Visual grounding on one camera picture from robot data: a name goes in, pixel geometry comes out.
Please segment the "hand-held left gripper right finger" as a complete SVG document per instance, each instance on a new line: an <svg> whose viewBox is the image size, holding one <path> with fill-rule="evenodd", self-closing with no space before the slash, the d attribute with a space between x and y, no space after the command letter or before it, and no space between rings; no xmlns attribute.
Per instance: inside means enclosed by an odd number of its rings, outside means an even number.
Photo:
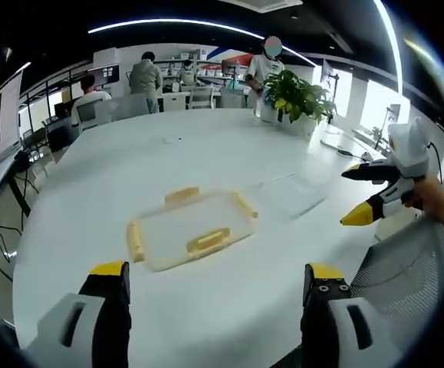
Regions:
<svg viewBox="0 0 444 368"><path fill-rule="evenodd" d="M306 264L302 299L302 366L392 367L400 359L386 319L351 295L339 269Z"/></svg>

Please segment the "person's right hand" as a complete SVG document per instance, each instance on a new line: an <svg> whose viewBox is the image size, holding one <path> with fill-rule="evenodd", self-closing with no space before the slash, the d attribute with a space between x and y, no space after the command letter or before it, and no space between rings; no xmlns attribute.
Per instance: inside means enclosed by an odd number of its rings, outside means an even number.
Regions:
<svg viewBox="0 0 444 368"><path fill-rule="evenodd" d="M415 182L413 194L406 200L407 208L421 209L439 221L444 219L444 188L435 176Z"/></svg>

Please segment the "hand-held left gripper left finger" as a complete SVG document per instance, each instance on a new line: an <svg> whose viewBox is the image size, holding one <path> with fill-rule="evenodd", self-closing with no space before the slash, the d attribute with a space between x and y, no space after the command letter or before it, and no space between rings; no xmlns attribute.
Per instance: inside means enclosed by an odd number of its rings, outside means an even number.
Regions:
<svg viewBox="0 0 444 368"><path fill-rule="evenodd" d="M25 352L38 367L128 367L130 265L99 264L39 321Z"/></svg>

